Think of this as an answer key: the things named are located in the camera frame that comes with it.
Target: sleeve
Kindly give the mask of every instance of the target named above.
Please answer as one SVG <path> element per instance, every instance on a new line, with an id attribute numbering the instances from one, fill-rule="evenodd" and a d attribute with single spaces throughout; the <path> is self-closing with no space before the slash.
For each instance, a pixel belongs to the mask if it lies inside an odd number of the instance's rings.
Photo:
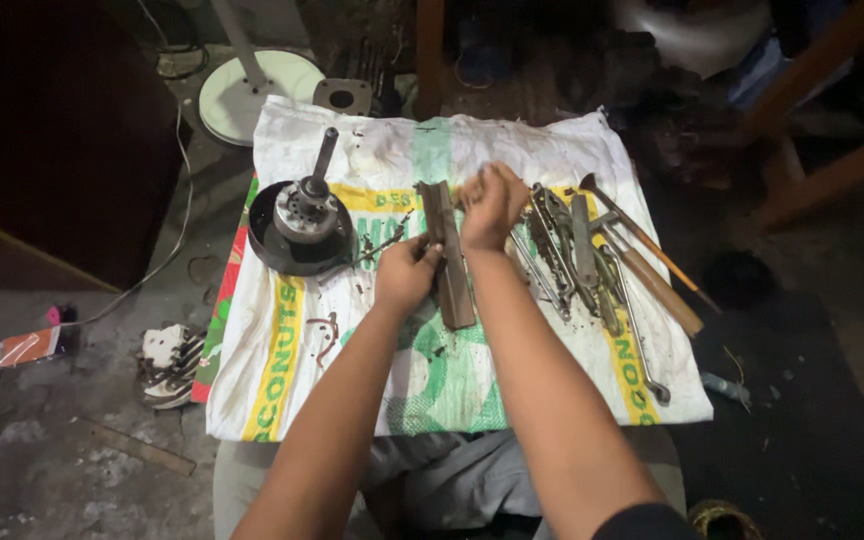
<path id="1" fill-rule="evenodd" d="M 602 523 L 592 540 L 702 540 L 667 504 L 630 506 Z"/>

